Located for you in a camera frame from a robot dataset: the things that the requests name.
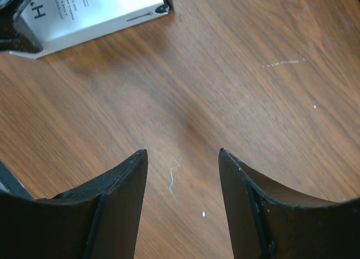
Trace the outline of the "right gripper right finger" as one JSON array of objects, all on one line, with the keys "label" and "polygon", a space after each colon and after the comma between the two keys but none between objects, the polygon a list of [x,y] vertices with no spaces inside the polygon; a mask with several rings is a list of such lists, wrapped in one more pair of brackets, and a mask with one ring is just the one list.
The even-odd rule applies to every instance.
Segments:
[{"label": "right gripper right finger", "polygon": [[234,258],[358,258],[359,199],[327,201],[291,189],[231,152],[218,156]]}]

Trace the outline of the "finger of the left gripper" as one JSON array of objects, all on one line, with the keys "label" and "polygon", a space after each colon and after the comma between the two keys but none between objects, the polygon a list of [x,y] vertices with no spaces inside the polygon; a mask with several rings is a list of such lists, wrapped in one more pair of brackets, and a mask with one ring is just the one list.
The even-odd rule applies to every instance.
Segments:
[{"label": "finger of the left gripper", "polygon": [[39,53],[43,50],[22,12],[31,0],[1,0],[1,51]]}]

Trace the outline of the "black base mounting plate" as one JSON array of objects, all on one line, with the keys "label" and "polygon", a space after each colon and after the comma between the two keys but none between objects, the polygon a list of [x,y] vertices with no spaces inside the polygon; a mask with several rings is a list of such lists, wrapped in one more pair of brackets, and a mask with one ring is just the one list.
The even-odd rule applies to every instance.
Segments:
[{"label": "black base mounting plate", "polygon": [[25,189],[21,182],[19,182],[11,171],[1,162],[1,191],[14,194],[32,200],[33,197]]}]

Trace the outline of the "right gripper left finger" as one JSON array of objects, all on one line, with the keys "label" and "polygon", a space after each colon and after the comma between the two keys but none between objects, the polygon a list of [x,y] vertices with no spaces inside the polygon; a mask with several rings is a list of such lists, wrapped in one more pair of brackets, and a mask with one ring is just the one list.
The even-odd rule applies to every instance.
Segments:
[{"label": "right gripper left finger", "polygon": [[1,191],[1,257],[133,258],[147,171],[141,149],[53,198]]}]

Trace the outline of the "white small box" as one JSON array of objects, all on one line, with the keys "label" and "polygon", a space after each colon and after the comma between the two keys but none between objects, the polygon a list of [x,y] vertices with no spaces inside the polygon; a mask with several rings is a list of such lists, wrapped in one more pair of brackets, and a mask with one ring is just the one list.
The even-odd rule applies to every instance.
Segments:
[{"label": "white small box", "polygon": [[113,32],[167,15],[171,0],[31,0],[21,19],[42,46],[40,58]]}]

